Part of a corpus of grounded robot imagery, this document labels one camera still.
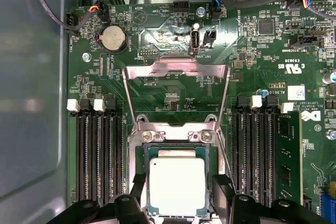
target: chip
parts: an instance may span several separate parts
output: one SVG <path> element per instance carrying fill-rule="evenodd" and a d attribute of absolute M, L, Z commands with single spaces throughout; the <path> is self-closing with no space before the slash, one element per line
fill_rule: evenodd
<path fill-rule="evenodd" d="M 243 60 L 234 60 L 233 61 L 233 68 L 235 68 L 235 69 L 244 68 L 244 61 Z"/>
<path fill-rule="evenodd" d="M 273 20 L 260 20 L 259 21 L 259 34 L 272 35 L 274 34 Z"/>

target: mounting hole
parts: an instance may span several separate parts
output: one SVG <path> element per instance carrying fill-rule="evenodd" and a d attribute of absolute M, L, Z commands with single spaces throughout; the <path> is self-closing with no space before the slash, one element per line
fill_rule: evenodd
<path fill-rule="evenodd" d="M 137 122 L 142 122 L 142 123 L 146 123 L 148 122 L 148 118 L 145 114 L 140 114 L 136 117 Z"/>
<path fill-rule="evenodd" d="M 206 117 L 205 122 L 216 122 L 217 116 L 214 114 L 210 114 Z"/>

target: cable connector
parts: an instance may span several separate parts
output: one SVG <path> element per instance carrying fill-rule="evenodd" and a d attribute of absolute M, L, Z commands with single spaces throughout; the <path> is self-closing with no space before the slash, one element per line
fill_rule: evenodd
<path fill-rule="evenodd" d="M 102 0 L 96 0 L 95 5 L 99 7 L 97 10 L 98 18 L 104 23 L 110 22 L 110 11 L 107 4 L 105 4 Z"/>
<path fill-rule="evenodd" d="M 303 8 L 302 0 L 287 0 L 286 6 L 288 9 L 301 9 Z"/>

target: ram slot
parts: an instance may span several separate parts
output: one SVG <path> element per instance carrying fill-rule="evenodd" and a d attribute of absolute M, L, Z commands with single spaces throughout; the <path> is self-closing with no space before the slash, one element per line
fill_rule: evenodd
<path fill-rule="evenodd" d="M 239 189 L 239 143 L 238 143 L 238 115 L 232 115 L 232 126 L 231 126 L 231 162 L 232 162 L 232 173 L 233 173 L 233 183 L 235 183 L 236 188 Z"/>
<path fill-rule="evenodd" d="M 270 115 L 270 128 L 269 128 L 269 207 L 273 200 L 276 199 L 276 145 L 275 145 L 275 115 Z"/>
<path fill-rule="evenodd" d="M 122 118 L 113 118 L 113 191 L 114 194 L 123 194 L 123 130 Z"/>
<path fill-rule="evenodd" d="M 258 149 L 258 155 L 259 155 L 259 202 L 261 204 L 265 203 L 265 148 L 267 148 L 267 145 L 265 145 L 265 139 L 264 139 L 264 114 L 259 114 L 258 116 L 258 128 L 259 128 L 259 135 L 258 135 L 258 142 L 259 142 L 259 149 Z"/>
<path fill-rule="evenodd" d="M 256 114 L 251 115 L 251 164 L 252 164 L 252 196 L 260 201 L 260 153 L 259 153 L 259 117 Z"/>
<path fill-rule="evenodd" d="M 265 114 L 264 137 L 265 137 L 265 206 L 270 207 L 274 197 L 274 115 Z"/>
<path fill-rule="evenodd" d="M 239 173 L 241 175 L 240 178 L 240 193 L 246 193 L 246 153 L 245 153 L 245 145 L 246 145 L 246 136 L 245 136 L 245 122 L 246 119 L 243 114 L 238 115 L 238 137 L 239 137 Z"/>
<path fill-rule="evenodd" d="M 77 116 L 76 124 L 76 201 L 79 201 L 85 199 L 85 116 Z"/>
<path fill-rule="evenodd" d="M 111 120 L 108 116 L 103 118 L 101 142 L 101 184 L 102 203 L 106 205 L 110 200 L 110 150 L 111 150 Z"/>
<path fill-rule="evenodd" d="M 85 120 L 85 198 L 92 199 L 92 116 Z"/>
<path fill-rule="evenodd" d="M 92 118 L 92 200 L 98 200 L 98 118 L 96 116 Z"/>
<path fill-rule="evenodd" d="M 251 128 L 251 114 L 246 114 L 244 119 L 244 126 L 245 126 L 245 176 L 246 176 L 246 183 L 245 183 L 245 193 L 251 195 L 252 189 L 252 162 L 251 162 L 251 132 L 254 130 Z"/>
<path fill-rule="evenodd" d="M 98 134 L 97 134 L 97 171 L 98 171 L 98 177 L 97 177 L 97 196 L 98 196 L 98 201 L 100 203 L 103 202 L 103 196 L 104 196 L 104 190 L 103 190 L 103 177 L 104 177 L 104 154 L 103 154 L 103 149 L 104 149 L 104 135 L 105 135 L 105 130 L 104 130 L 104 121 L 105 118 L 103 115 L 98 117 Z"/>

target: capacitor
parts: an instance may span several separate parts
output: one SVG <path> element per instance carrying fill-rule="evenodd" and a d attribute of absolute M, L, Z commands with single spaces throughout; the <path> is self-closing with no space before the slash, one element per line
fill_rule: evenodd
<path fill-rule="evenodd" d="M 122 52 L 128 44 L 125 31 L 117 25 L 108 26 L 103 29 L 99 33 L 97 41 L 106 51 L 113 54 Z"/>
<path fill-rule="evenodd" d="M 334 97 L 336 95 L 336 84 L 328 85 L 328 95 Z"/>
<path fill-rule="evenodd" d="M 269 92 L 266 89 L 258 89 L 256 95 L 260 95 L 262 98 L 266 98 L 266 96 L 269 95 Z"/>
<path fill-rule="evenodd" d="M 323 81 L 325 84 L 336 83 L 336 71 L 331 72 L 331 73 L 326 73 L 326 74 L 322 77 L 322 81 Z"/>

